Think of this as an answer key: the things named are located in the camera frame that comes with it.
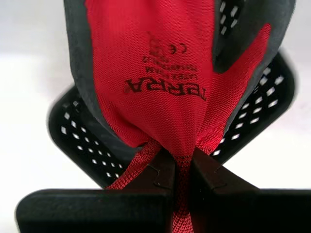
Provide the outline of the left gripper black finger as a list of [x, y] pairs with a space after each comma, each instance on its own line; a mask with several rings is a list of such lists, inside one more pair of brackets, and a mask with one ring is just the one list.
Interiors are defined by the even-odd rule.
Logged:
[[259, 189], [195, 149], [189, 208], [196, 233], [309, 233], [310, 190]]
[[169, 233], [175, 162], [159, 153], [122, 190], [41, 190], [17, 206], [22, 233]]

